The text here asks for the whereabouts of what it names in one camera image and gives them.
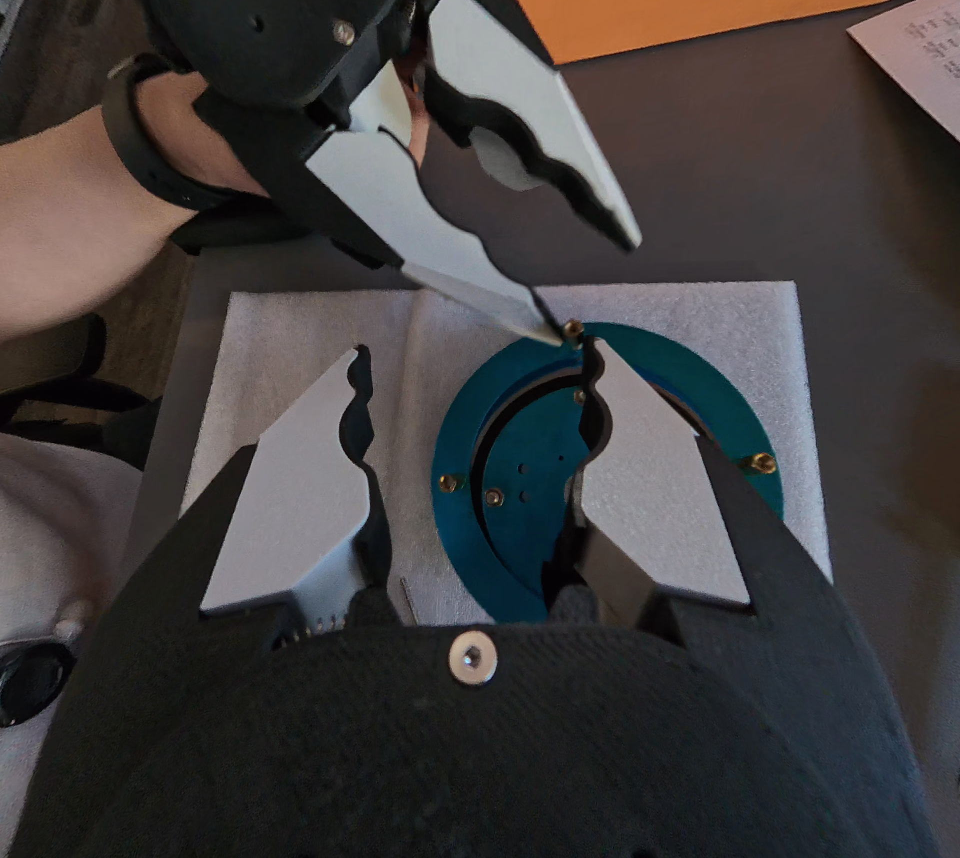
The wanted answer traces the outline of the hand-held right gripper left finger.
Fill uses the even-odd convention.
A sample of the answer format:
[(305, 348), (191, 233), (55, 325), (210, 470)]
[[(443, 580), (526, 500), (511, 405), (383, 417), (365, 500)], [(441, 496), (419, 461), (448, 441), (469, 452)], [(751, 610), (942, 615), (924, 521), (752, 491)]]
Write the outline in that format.
[(284, 603), (345, 616), (366, 588), (386, 589), (392, 540), (366, 451), (374, 438), (371, 354), (346, 351), (263, 432), (200, 611)]

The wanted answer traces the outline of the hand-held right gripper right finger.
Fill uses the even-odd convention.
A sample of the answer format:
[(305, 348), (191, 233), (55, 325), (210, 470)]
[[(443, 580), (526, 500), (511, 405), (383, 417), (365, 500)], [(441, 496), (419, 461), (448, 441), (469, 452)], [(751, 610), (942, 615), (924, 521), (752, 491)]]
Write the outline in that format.
[(551, 620), (665, 629), (672, 601), (749, 612), (751, 597), (701, 444), (603, 338), (582, 347), (586, 456), (545, 564)]

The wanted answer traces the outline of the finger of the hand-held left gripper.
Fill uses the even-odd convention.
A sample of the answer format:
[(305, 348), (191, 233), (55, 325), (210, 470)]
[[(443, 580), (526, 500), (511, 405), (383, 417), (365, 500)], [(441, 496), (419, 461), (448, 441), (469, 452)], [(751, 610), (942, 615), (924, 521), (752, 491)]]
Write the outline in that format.
[(390, 132), (332, 131), (306, 168), (395, 252), (407, 279), (517, 335), (565, 342), (534, 291), (499, 270), (476, 235), (437, 212), (409, 150)]
[(505, 187), (554, 188), (626, 252), (642, 232), (563, 76), (477, 0), (438, 0), (427, 20), (426, 98)]

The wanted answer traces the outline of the blue disc with bearing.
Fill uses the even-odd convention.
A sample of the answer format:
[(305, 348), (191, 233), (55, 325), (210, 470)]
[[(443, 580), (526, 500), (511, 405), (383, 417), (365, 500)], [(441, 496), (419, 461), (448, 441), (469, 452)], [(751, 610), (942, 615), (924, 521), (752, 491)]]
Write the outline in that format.
[(497, 562), (544, 603), (543, 567), (566, 520), (570, 479), (587, 454), (580, 376), (564, 368), (529, 384), (489, 420), (474, 456), (474, 504)]

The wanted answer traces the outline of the blue round metal base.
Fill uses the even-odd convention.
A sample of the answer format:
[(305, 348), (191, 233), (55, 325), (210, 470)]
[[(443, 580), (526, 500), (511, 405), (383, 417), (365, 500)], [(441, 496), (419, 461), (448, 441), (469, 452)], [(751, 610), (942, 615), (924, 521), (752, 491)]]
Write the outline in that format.
[[(698, 432), (713, 439), (774, 512), (783, 516), (780, 471), (763, 476), (745, 467), (748, 456), (775, 455), (775, 449), (762, 422), (719, 370), (678, 342), (641, 328), (604, 322), (589, 322), (585, 328), (589, 335), (605, 339)], [(582, 353), (569, 346), (519, 339), (494, 354), (465, 382), (438, 433), (432, 469), (438, 535), (463, 585), (498, 624), (541, 623), (547, 608), (545, 600), (539, 603), (507, 574), (479, 527), (473, 490), (479, 437), (499, 408), (545, 375), (572, 368), (581, 385), (582, 364)], [(438, 491), (438, 476), (446, 472), (463, 476), (463, 486), (455, 493)]]

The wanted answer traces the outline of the person's left forearm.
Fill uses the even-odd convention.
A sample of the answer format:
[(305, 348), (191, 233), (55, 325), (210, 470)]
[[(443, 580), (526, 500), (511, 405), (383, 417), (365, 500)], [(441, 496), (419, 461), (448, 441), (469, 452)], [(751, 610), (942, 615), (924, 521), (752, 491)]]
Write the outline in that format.
[(1, 340), (74, 320), (194, 216), (126, 170), (93, 107), (1, 147)]

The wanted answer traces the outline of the dark grey desk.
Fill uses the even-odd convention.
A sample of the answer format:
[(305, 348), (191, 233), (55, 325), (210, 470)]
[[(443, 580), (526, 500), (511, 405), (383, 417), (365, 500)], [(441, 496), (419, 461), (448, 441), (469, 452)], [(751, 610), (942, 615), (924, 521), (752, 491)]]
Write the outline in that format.
[(431, 199), (541, 285), (792, 280), (835, 574), (958, 816), (958, 143), (848, 35), (915, 0), (564, 73), (643, 234), (625, 255), (442, 134)]

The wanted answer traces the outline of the person's left hand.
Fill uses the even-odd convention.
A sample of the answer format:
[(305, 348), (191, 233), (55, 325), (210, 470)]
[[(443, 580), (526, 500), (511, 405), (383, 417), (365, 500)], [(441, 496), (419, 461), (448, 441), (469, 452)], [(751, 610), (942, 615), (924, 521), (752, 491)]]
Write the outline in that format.
[(181, 175), (202, 185), (268, 198), (228, 142), (204, 123), (194, 108), (207, 90), (198, 73), (162, 73), (136, 88), (140, 120), (163, 159)]

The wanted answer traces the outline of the white foam sheet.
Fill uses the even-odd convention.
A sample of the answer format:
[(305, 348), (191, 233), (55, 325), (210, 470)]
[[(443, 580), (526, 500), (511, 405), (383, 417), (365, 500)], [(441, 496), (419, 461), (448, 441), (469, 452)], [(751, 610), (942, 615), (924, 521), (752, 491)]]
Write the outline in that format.
[[(546, 288), (555, 312), (641, 328), (689, 348), (728, 379), (774, 447), (786, 526), (833, 575), (803, 332), (791, 282)], [(390, 593), (409, 585), (418, 624), (494, 621), (454, 570), (434, 517), (438, 432), (459, 390), (516, 340), (433, 291), (234, 292), (180, 513), (242, 446), (357, 344), (368, 347), (378, 476), (392, 539)]]

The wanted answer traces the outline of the black wristband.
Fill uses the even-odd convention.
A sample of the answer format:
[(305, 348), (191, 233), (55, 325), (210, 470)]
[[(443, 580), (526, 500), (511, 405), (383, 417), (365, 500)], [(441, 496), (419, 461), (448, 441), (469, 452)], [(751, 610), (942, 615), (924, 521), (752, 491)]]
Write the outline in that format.
[(201, 182), (176, 168), (151, 135), (138, 107), (139, 86), (174, 73), (162, 58), (140, 53), (115, 66), (103, 88), (104, 129), (121, 164), (138, 184), (166, 204), (194, 213), (218, 208), (252, 212), (264, 209), (279, 216), (280, 209), (259, 195), (223, 189)]

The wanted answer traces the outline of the black office chair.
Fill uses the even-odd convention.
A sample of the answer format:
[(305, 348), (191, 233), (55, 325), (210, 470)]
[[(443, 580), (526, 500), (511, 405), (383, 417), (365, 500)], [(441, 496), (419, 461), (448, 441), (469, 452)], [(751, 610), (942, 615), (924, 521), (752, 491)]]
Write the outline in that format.
[[(98, 376), (108, 339), (96, 313), (2, 347), (1, 432), (22, 439), (65, 445), (111, 456), (143, 471), (162, 398), (153, 400)], [(65, 418), (17, 420), (26, 404), (105, 411), (103, 424)]]

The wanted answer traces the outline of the black glossy object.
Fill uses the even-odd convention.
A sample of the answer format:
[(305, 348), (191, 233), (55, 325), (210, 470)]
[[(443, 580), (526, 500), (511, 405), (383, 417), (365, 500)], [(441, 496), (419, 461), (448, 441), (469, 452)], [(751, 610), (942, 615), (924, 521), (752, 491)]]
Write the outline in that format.
[(64, 690), (87, 630), (82, 619), (63, 617), (49, 631), (1, 638), (1, 727), (33, 719)]

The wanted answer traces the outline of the printed instruction booklet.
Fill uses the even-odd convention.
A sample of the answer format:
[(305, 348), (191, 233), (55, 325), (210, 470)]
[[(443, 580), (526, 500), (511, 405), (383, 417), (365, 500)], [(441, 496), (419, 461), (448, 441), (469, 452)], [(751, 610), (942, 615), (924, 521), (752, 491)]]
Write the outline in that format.
[(954, 139), (959, 138), (959, 0), (913, 0), (847, 30)]

